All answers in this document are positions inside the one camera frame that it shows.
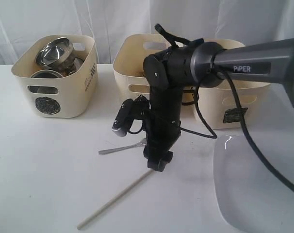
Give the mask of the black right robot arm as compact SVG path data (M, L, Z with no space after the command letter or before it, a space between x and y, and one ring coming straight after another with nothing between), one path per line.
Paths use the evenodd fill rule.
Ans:
M182 91L186 86L217 87L233 80L281 84L294 108L294 38L225 49L202 39L147 56L143 69L150 86L146 123L147 166L163 171L180 136Z

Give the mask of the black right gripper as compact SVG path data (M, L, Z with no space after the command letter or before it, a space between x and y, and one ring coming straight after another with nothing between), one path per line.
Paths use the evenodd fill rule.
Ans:
M150 169L163 172L173 158L173 152L169 149L180 137L182 95L182 87L171 87L166 90L150 87L147 145L143 151L147 167Z

